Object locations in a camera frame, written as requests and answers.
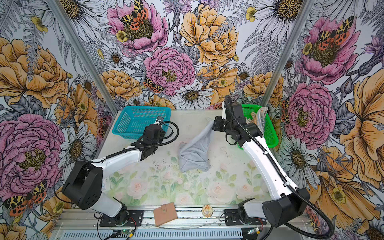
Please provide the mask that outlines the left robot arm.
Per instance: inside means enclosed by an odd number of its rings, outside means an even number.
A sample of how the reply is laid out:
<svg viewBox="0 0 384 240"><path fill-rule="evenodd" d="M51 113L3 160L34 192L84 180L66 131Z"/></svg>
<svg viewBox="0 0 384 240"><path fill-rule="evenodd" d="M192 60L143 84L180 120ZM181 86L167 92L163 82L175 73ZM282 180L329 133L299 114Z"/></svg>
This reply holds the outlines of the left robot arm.
<svg viewBox="0 0 384 240"><path fill-rule="evenodd" d="M71 170L62 193L80 209L92 209L121 226L128 220L127 207L103 192L103 181L115 172L151 156L162 145L166 132L162 118L146 126L144 133L130 148L91 162L78 161Z"/></svg>

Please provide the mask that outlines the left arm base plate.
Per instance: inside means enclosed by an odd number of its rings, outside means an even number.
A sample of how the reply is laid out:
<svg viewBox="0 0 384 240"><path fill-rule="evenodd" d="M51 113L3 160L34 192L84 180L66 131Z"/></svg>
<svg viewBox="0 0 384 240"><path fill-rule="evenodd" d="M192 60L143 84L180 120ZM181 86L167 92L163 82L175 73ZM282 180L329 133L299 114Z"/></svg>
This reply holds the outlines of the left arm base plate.
<svg viewBox="0 0 384 240"><path fill-rule="evenodd" d="M125 210L115 217L102 215L100 227L140 227L144 218L143 210Z"/></svg>

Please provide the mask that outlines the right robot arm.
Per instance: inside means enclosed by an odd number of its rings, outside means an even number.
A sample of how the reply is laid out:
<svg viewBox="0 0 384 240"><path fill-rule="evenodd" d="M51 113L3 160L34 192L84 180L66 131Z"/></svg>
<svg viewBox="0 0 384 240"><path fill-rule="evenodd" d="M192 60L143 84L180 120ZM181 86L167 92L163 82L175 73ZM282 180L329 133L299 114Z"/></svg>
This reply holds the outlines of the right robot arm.
<svg viewBox="0 0 384 240"><path fill-rule="evenodd" d="M252 159L258 168L271 200L258 202L246 200L240 204L240 216L248 221L253 218L267 220L273 227L287 225L301 216L310 198L307 190L299 189L285 174L272 155L264 134L254 123L247 123L242 105L227 97L223 102L223 114L214 120L213 130L230 136Z"/></svg>

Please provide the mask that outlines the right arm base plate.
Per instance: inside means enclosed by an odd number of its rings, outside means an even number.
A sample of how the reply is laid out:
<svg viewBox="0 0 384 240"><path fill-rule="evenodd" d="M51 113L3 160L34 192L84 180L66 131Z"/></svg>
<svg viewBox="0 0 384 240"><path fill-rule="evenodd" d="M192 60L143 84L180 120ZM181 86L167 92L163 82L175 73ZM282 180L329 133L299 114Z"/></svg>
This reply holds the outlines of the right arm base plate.
<svg viewBox="0 0 384 240"><path fill-rule="evenodd" d="M251 218L241 209L225 209L224 222L226 226L262 226L267 221L262 218Z"/></svg>

